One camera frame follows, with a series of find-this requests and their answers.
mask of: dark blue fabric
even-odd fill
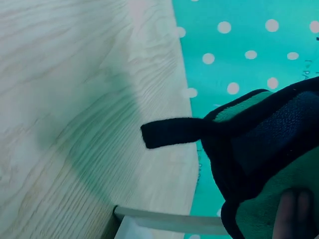
[[[257,127],[231,139],[233,156],[246,174],[250,174],[299,133],[319,122],[319,95],[303,92]]]

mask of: wooden edge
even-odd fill
[[[197,217],[155,213],[116,206],[114,215],[122,221],[125,216],[140,227],[199,235],[228,235],[220,217]]]

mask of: hand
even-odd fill
[[[312,221],[313,195],[307,190],[287,190],[277,210],[273,239],[319,239]]]

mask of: green fabric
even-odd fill
[[[307,187],[315,194],[315,220],[319,226],[319,147],[296,159],[272,177],[257,198],[243,202],[236,222],[245,239],[271,238],[282,191]]]
[[[240,112],[244,111],[245,109],[252,107],[253,105],[257,104],[258,102],[264,100],[268,96],[270,96],[272,92],[262,92],[259,93],[233,107],[228,107],[222,112],[220,112],[216,119],[214,120],[215,122],[222,122],[222,121],[227,121],[233,118],[235,115],[239,114]]]

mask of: finger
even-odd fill
[[[311,238],[310,215],[312,205],[312,194],[308,191],[301,191],[297,200],[297,224],[294,227],[296,238]]]
[[[292,190],[282,194],[277,210],[273,239],[290,239],[293,237],[293,219],[296,197]]]

